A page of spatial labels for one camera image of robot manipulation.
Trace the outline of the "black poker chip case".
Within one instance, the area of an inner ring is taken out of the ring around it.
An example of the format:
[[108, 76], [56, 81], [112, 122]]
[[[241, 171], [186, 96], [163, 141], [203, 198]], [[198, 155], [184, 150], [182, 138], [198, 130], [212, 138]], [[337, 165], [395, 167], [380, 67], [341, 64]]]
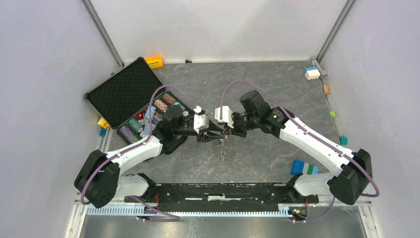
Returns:
[[85, 99], [127, 144], [152, 131], [163, 142], [163, 153], [171, 154], [195, 135], [193, 110], [164, 87], [143, 57], [86, 93]]

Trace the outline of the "small teal cube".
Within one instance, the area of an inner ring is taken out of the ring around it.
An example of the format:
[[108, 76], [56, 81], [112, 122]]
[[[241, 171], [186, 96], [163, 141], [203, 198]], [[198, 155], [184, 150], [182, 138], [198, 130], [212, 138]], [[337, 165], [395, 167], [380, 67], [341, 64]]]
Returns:
[[341, 145], [347, 145], [348, 143], [348, 138], [346, 136], [340, 135], [339, 136], [339, 141]]

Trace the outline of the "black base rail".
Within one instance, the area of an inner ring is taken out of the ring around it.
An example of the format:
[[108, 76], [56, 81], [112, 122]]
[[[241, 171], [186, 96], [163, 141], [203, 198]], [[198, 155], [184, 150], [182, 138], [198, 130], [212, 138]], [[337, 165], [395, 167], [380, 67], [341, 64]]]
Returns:
[[285, 183], [159, 183], [140, 199], [163, 212], [274, 212], [279, 204], [318, 203]]

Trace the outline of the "blue white toy block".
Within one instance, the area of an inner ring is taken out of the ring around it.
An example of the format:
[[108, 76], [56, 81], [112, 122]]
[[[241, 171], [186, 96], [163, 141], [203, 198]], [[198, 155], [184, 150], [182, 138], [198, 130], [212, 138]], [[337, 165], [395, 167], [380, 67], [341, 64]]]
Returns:
[[304, 75], [307, 80], [313, 80], [313, 79], [319, 79], [321, 76], [320, 71], [317, 69], [317, 67], [308, 67], [305, 68]]

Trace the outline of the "small brown wooden block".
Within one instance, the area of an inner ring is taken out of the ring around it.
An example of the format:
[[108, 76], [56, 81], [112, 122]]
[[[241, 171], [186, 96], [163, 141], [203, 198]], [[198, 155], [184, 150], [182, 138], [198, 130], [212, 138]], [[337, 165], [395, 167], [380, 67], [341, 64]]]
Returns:
[[330, 94], [329, 86], [323, 85], [323, 91], [326, 96], [329, 95]]

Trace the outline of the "large metal keyring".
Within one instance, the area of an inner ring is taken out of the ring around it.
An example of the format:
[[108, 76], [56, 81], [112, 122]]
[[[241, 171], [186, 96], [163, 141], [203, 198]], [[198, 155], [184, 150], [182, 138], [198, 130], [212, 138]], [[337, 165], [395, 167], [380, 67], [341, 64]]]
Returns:
[[226, 142], [223, 144], [220, 144], [221, 152], [220, 152], [220, 160], [224, 161], [226, 158], [226, 152], [227, 152], [227, 145]]

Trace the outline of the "yellow orange blue block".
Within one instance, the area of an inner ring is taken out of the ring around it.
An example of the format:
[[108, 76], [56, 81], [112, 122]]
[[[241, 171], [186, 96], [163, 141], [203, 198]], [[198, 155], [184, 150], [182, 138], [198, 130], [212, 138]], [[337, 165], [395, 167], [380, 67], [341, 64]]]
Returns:
[[100, 117], [97, 124], [100, 126], [100, 136], [104, 137], [106, 135], [107, 129], [109, 127], [109, 124], [106, 122], [106, 120], [103, 117]]

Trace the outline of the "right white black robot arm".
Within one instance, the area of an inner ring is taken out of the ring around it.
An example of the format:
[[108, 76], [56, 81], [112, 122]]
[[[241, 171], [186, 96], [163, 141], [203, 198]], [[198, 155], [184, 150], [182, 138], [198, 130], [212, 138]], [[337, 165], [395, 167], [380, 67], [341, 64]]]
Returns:
[[271, 108], [256, 91], [245, 93], [240, 102], [244, 112], [233, 112], [228, 106], [215, 109], [215, 119], [229, 134], [246, 137], [247, 132], [260, 129], [266, 134], [289, 142], [320, 162], [327, 172], [316, 175], [295, 175], [286, 188], [286, 196], [299, 202], [309, 195], [332, 195], [339, 201], [354, 205], [372, 181], [371, 155], [364, 149], [357, 152], [332, 142], [305, 125], [290, 111]]

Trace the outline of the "blue green white block stack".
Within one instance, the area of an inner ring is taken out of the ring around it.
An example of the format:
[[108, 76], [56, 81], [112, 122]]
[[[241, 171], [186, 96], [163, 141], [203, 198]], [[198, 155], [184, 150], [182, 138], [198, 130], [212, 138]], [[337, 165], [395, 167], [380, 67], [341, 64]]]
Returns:
[[291, 175], [297, 175], [297, 174], [317, 175], [318, 171], [319, 171], [319, 168], [317, 166], [314, 166], [312, 164], [296, 159], [292, 163], [290, 174]]

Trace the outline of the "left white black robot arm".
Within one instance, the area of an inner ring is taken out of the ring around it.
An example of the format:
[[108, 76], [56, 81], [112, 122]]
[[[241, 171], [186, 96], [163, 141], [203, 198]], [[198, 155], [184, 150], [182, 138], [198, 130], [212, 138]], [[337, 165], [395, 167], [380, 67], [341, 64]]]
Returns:
[[215, 109], [214, 116], [216, 122], [199, 106], [192, 111], [170, 106], [156, 128], [150, 128], [149, 134], [141, 140], [107, 153], [99, 149], [92, 151], [74, 181], [81, 193], [81, 203], [102, 208], [115, 196], [131, 195], [144, 202], [152, 201], [156, 195], [152, 185], [137, 176], [122, 178], [122, 174], [160, 154], [171, 154], [189, 136], [197, 137], [199, 142], [222, 138], [225, 130], [220, 126], [233, 127], [232, 110], [222, 106]]

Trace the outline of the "orange toy block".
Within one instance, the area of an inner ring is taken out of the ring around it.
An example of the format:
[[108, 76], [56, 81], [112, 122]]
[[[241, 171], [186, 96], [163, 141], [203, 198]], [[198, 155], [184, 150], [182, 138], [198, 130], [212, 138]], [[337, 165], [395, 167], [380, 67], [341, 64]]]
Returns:
[[163, 67], [163, 59], [161, 56], [153, 56], [145, 58], [146, 63], [151, 69]]

